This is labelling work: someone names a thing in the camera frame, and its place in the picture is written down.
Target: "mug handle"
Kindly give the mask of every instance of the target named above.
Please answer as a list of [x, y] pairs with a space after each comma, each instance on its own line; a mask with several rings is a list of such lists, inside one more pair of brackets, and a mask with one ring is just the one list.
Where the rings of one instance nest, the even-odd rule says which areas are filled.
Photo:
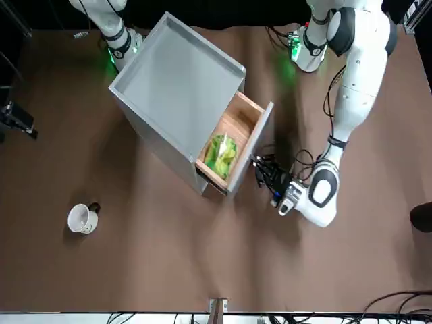
[[92, 202], [91, 204], [88, 205], [88, 210], [94, 211], [97, 214], [101, 210], [101, 206], [97, 202]]

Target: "white mug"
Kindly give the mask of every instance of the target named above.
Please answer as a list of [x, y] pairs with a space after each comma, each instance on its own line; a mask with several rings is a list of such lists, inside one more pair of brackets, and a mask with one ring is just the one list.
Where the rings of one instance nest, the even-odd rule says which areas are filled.
[[94, 202], [88, 206], [84, 204], [75, 205], [67, 216], [67, 226], [74, 233], [90, 234], [97, 226], [97, 213], [101, 206]]

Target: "green led light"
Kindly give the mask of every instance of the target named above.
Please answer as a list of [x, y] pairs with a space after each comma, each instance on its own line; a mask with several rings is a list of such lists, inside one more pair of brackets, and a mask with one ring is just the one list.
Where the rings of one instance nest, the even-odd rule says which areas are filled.
[[115, 65], [114, 56], [111, 54], [111, 51], [108, 49], [109, 56], [111, 58], [111, 63]]
[[296, 62], [296, 61], [297, 61], [301, 49], [302, 49], [302, 44], [301, 44], [300, 42], [297, 43], [297, 44], [295, 44], [295, 45], [291, 48], [291, 60], [292, 60], [293, 62]]

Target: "metal bracket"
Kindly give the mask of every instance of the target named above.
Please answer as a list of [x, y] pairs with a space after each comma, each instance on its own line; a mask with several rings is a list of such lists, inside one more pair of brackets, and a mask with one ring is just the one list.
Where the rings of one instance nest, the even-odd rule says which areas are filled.
[[218, 298], [218, 299], [209, 299], [209, 313], [211, 313], [213, 307], [215, 306], [215, 302], [218, 300], [222, 301], [222, 309], [224, 313], [228, 313], [228, 299]]

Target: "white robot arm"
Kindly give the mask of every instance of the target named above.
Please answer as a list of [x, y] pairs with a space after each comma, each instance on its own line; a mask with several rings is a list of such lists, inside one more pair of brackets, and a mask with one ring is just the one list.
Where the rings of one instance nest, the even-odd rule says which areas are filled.
[[[334, 129], [327, 148], [314, 164], [310, 185], [292, 179], [279, 206], [280, 215], [295, 208], [321, 227], [328, 226], [336, 215], [340, 159], [351, 132], [372, 109], [387, 58], [396, 45], [396, 27], [382, 12], [382, 1], [353, 1], [350, 7], [345, 6], [346, 2], [308, 2], [313, 18], [307, 30], [303, 30], [306, 38], [302, 39], [302, 52], [296, 63], [308, 72], [316, 69], [325, 52], [323, 44], [327, 43], [338, 56], [346, 56], [346, 69], [337, 92]], [[330, 9], [337, 9], [331, 19]], [[320, 14], [319, 18], [315, 17], [315, 12]], [[315, 34], [309, 34], [311, 28]], [[320, 39], [324, 29], [326, 40]]]
[[127, 0], [69, 0], [75, 9], [81, 11], [101, 30], [115, 66], [120, 71], [134, 56], [142, 42], [142, 36], [133, 29], [127, 29], [116, 13], [123, 10]]

